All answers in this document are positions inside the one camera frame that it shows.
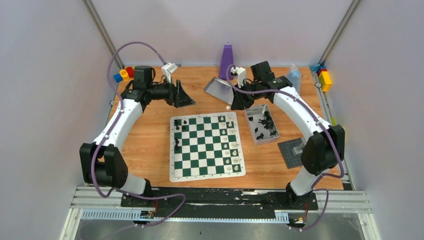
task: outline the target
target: gray baseplate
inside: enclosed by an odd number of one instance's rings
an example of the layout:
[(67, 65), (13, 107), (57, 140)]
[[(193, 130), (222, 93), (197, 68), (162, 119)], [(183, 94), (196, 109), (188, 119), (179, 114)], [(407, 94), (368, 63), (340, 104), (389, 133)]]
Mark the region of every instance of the gray baseplate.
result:
[(285, 165), (288, 169), (302, 166), (301, 154), (293, 155), (292, 149), (299, 146), (302, 143), (302, 138), (296, 138), (289, 141), (283, 141), (278, 143), (279, 151), (282, 154)]

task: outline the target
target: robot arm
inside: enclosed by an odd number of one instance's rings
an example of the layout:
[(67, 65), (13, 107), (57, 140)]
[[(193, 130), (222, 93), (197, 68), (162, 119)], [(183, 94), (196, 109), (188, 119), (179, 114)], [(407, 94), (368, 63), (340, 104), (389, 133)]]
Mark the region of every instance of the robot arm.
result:
[[(92, 143), (83, 143), (79, 149), (82, 174), (86, 183), (93, 183), (91, 162), (98, 144), (105, 139), (95, 156), (94, 172), (97, 183), (100, 186), (118, 188), (137, 195), (150, 191), (150, 182), (147, 179), (128, 172), (121, 151), (130, 129), (152, 100), (165, 100), (168, 105), (176, 108), (195, 104), (195, 101), (183, 90), (180, 80), (176, 81), (176, 85), (173, 84), (171, 73), (175, 71), (176, 67), (174, 63), (168, 63), (162, 67), (162, 72), (166, 73), (164, 74), (166, 81), (161, 83), (153, 82), (154, 70), (151, 66), (135, 67), (134, 80), (126, 86), (121, 94), (123, 109), (119, 103), (102, 133)], [(111, 127), (113, 128), (110, 134), (106, 135)]]
[[(292, 203), (303, 204), (303, 197), (306, 197), (314, 186), (314, 183), (329, 169), (337, 165), (336, 156), (330, 146), (328, 137), (319, 126), (321, 123), (330, 133), (330, 136), (336, 146), (340, 159), (343, 159), (345, 148), (345, 131), (340, 125), (331, 126), (331, 124), (318, 116), (296, 92), (292, 83), (285, 77), (275, 77), (267, 61), (255, 64), (250, 67), (253, 73), (253, 82), (244, 83), (236, 88), (247, 92), (256, 92), (263, 90), (280, 90), (289, 96), (279, 92), (263, 92), (257, 94), (245, 94), (233, 89), (233, 102), (231, 110), (244, 110), (250, 108), (256, 99), (266, 98), (271, 103), (282, 109), (288, 117), (296, 124), (302, 132), (306, 145), (301, 154), (302, 168), (296, 178), (291, 181), (286, 190), (292, 194)], [(231, 74), (237, 77), (237, 72), (242, 72), (240, 67), (231, 69)], [(300, 103), (304, 103), (310, 109), (307, 111)]]

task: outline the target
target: green and white chessboard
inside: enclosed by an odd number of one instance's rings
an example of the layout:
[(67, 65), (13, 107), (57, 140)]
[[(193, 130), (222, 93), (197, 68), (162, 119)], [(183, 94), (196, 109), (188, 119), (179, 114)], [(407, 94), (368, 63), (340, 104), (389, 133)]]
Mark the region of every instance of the green and white chessboard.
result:
[(235, 112), (171, 117), (169, 152), (173, 183), (246, 174)]

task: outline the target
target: gray wall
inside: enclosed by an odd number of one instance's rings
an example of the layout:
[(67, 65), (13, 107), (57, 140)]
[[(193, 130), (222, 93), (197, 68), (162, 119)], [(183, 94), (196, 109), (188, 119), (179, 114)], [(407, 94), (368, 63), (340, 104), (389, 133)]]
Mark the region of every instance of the gray wall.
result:
[[(275, 66), (317, 63), (351, 0), (93, 2), (116, 46), (145, 41), (169, 62), (211, 66), (219, 65), (230, 42), (236, 64), (268, 60)], [(127, 64), (161, 63), (141, 46), (121, 52)]]
[(0, 239), (58, 239), (79, 147), (107, 119), (109, 58), (80, 0), (0, 2)]
[(349, 170), (384, 240), (424, 234), (423, 12), (422, 0), (364, 0), (327, 62)]

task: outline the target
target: wooden tabletop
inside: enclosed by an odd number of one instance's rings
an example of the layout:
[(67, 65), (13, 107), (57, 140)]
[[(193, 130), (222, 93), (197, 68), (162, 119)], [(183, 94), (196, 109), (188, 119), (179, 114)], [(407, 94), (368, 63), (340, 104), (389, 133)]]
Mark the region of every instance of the wooden tabletop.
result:
[[(247, 77), (252, 78), (247, 67)], [(275, 76), (285, 75), (287, 67), (273, 67)], [(320, 102), (314, 81), (308, 67), (301, 67), (300, 96), (309, 106), (322, 116)], [(248, 129), (244, 111), (236, 111), (241, 145), (246, 167), (246, 175), (217, 179), (185, 182), (170, 182), (170, 118), (174, 116), (197, 115), (227, 112), (225, 102), (204, 92), (209, 81), (219, 75), (218, 67), (179, 67), (172, 78), (181, 80), (186, 93), (196, 101), (196, 105), (175, 108), (164, 100), (154, 100), (135, 122), (122, 148), (122, 156), (130, 173), (150, 180), (154, 187), (207, 187), (207, 188), (256, 188), (284, 189), (298, 174), (301, 167), (287, 169), (277, 143), (301, 138), (302, 134), (289, 117), (267, 99), (258, 99), (255, 105), (267, 104), (275, 125), (280, 133), (277, 142), (255, 146)], [(124, 82), (118, 87), (121, 93)], [(115, 112), (118, 98), (115, 98), (111, 114)], [(336, 174), (334, 168), (330, 173)], [(324, 177), (318, 188), (343, 189), (340, 179)]]

